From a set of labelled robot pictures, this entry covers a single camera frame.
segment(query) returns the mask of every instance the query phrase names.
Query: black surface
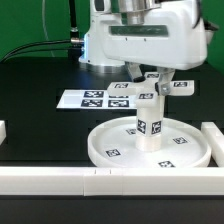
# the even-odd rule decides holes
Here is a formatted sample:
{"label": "black surface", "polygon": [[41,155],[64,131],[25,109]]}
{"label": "black surface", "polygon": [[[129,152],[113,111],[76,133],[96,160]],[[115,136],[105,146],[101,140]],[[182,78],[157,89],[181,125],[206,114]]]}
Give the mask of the black surface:
{"label": "black surface", "polygon": [[[80,70],[67,59],[23,59],[0,65],[0,120],[7,140],[0,165],[92,166],[90,130],[134,111],[56,110],[64,89],[106,89],[127,74]],[[176,80],[196,80],[191,97],[168,97],[165,116],[200,128],[213,121],[223,131],[221,76],[209,65],[178,71]],[[0,197],[0,223],[223,223],[223,197]]]}

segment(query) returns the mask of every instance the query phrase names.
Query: white block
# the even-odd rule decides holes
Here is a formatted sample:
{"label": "white block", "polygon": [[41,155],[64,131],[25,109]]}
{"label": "white block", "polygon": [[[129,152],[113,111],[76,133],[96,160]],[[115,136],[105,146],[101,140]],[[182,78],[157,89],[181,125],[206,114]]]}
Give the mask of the white block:
{"label": "white block", "polygon": [[122,195],[120,169],[96,168],[84,176],[84,195]]}
{"label": "white block", "polygon": [[223,195],[224,172],[217,168],[129,169],[123,195]]}
{"label": "white block", "polygon": [[85,170],[0,167],[0,195],[83,195]]}
{"label": "white block", "polygon": [[201,132],[212,148],[212,157],[219,167],[224,167],[224,136],[213,122],[203,122]]}
{"label": "white block", "polygon": [[0,121],[0,145],[6,138],[5,121]]}

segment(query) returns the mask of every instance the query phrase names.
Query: cable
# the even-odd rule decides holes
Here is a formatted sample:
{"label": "cable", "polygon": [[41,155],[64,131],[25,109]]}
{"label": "cable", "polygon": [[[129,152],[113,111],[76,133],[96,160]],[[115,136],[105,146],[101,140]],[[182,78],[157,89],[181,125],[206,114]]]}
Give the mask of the cable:
{"label": "cable", "polygon": [[49,41],[49,36],[47,32],[47,26],[46,26],[46,1],[42,0],[42,25],[44,30],[44,36],[47,41]]}
{"label": "cable", "polygon": [[[4,57],[0,61],[0,63],[2,64],[6,60],[8,60],[9,58],[14,57],[14,56],[17,56],[17,55],[20,55],[20,54],[36,53],[36,52],[43,52],[43,51],[67,51],[67,50],[70,50],[70,49],[71,48],[51,48],[51,49],[37,49],[37,50],[21,51],[21,52],[17,52],[17,53],[10,54],[8,57]],[[72,49],[79,50],[80,48],[79,47],[76,47],[76,48],[73,47]]]}
{"label": "cable", "polygon": [[30,47],[37,47],[37,46],[45,46],[45,45],[56,45],[56,44],[70,44],[71,40],[56,40],[56,41],[44,41],[44,42],[35,42],[35,43],[31,43],[31,44],[26,44],[23,46],[20,46],[12,51],[10,51],[9,53],[7,53],[1,60],[0,63],[4,62],[5,58],[7,60],[7,58],[11,55],[11,54],[15,54],[21,50],[30,48]]}

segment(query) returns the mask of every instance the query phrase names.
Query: white robot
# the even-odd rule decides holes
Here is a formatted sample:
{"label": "white robot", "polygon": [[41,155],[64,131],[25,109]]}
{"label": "white robot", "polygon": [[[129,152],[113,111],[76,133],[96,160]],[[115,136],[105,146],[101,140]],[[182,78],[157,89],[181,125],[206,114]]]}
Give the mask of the white robot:
{"label": "white robot", "polygon": [[[207,166],[211,148],[192,126],[163,118],[167,95],[192,95],[194,81],[172,82],[175,69],[201,65],[212,32],[206,31],[200,1],[91,0],[91,28],[85,35],[81,67],[118,72],[133,82],[111,83],[112,96],[136,95],[136,117],[96,127],[88,153],[99,167]],[[157,67],[146,78],[140,64]]]}

